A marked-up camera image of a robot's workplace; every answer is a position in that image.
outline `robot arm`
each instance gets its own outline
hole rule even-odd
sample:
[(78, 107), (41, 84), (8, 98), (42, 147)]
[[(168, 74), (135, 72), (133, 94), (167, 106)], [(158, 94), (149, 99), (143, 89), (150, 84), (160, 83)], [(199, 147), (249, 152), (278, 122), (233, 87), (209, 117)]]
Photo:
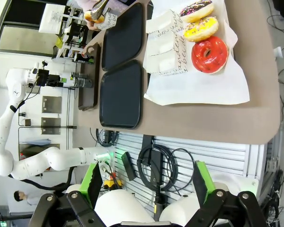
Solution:
[(106, 148), (74, 148), (61, 151), (52, 147), (21, 161), (14, 160), (11, 152), (5, 150), (13, 116), (18, 106), (23, 104), (26, 85), (33, 84), (36, 80), (37, 69), (38, 65), (32, 70), (12, 69), (7, 74), (9, 104), (0, 117), (0, 175), (11, 174), (15, 179), (24, 180), (43, 173), (49, 167), (60, 171), (71, 166), (89, 165), (99, 160), (109, 161), (110, 155)]

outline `bolt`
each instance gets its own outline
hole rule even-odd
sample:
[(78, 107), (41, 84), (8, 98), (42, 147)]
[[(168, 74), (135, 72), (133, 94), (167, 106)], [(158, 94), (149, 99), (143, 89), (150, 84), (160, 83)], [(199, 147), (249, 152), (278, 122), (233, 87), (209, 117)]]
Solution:
[(221, 191), (217, 192), (217, 196), (222, 197), (223, 196), (223, 192), (221, 192)]
[(247, 194), (242, 195), (242, 198), (244, 198), (244, 199), (248, 199), (248, 197), (249, 197), (249, 195), (247, 195)]

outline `paper box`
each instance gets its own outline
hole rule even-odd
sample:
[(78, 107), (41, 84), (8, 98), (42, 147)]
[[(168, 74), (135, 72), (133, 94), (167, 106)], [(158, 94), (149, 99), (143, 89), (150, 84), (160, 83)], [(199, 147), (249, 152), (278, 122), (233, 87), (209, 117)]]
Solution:
[(107, 13), (104, 15), (104, 17), (105, 17), (105, 20), (104, 20), (103, 23), (101, 23), (101, 24), (95, 24), (94, 26), (97, 27), (97, 28), (100, 29), (100, 30), (107, 30), (107, 29), (109, 29), (109, 28), (111, 28), (111, 27), (114, 27), (114, 26), (116, 25), (116, 23), (117, 23), (117, 18), (118, 18), (117, 15), (107, 12)]
[(152, 75), (187, 72), (186, 45), (183, 37), (169, 32), (147, 42), (144, 68)]
[(154, 33), (160, 37), (168, 32), (179, 32), (183, 30), (183, 22), (179, 14), (172, 10), (166, 11), (160, 17), (146, 21), (146, 33)]

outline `brown tabletop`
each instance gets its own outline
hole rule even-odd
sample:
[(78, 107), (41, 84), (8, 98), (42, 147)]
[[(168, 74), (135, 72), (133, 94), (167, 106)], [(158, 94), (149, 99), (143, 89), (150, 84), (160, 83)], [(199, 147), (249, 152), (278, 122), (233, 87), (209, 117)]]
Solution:
[[(145, 6), (148, 0), (139, 0)], [(237, 63), (243, 68), (250, 102), (240, 105), (178, 104), (160, 106), (143, 99), (142, 118), (132, 133), (242, 144), (264, 144), (280, 125), (278, 73), (273, 47), (260, 3), (256, 0), (225, 0), (231, 28), (239, 41), (234, 48)], [(102, 46), (105, 31), (87, 46)], [(136, 57), (143, 61), (146, 42)], [(100, 80), (105, 72), (100, 69)], [(144, 71), (144, 92), (147, 73)], [(79, 126), (103, 128), (99, 105), (79, 112)]]

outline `dark hair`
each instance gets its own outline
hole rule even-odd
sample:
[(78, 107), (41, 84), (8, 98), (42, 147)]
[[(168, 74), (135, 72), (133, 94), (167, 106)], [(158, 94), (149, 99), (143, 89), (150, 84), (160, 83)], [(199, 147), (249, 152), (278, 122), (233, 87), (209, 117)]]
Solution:
[(15, 198), (15, 200), (16, 200), (17, 202), (22, 201), (22, 200), (20, 199), (20, 197), (19, 197), (19, 191), (15, 191), (15, 192), (14, 192), (14, 198)]

